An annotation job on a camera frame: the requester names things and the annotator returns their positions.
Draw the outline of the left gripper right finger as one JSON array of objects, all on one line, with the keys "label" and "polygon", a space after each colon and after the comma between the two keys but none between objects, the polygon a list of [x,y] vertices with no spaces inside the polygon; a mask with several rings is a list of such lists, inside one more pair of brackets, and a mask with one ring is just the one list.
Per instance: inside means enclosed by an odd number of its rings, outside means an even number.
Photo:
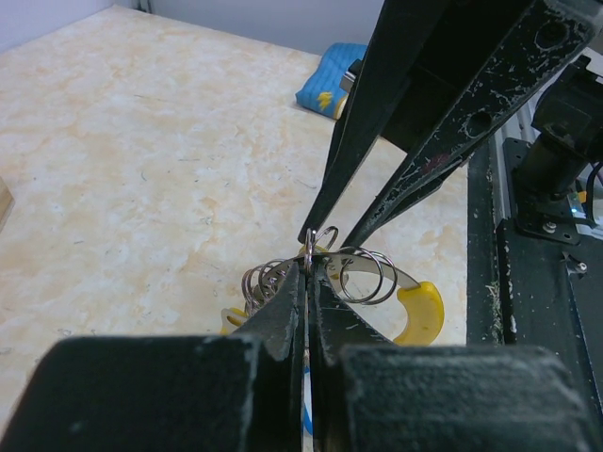
[{"label": "left gripper right finger", "polygon": [[602,429],[541,347],[399,347],[308,280],[318,451],[598,451]]}]

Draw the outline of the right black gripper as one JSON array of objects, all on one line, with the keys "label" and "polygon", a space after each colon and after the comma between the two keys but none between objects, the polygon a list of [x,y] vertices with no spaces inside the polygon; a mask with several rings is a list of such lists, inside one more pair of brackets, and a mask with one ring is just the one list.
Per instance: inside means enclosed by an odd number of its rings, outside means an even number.
[{"label": "right black gripper", "polygon": [[298,239],[324,224],[378,137],[406,157],[346,239],[436,191],[602,25],[598,1],[385,1]]}]

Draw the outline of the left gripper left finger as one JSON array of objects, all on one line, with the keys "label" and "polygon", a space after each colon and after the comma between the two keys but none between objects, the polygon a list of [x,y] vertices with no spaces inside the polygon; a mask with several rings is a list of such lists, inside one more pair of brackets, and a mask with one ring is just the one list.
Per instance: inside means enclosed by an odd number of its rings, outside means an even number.
[{"label": "left gripper left finger", "polygon": [[227,335],[88,336],[42,357],[5,451],[299,451],[306,279]]}]

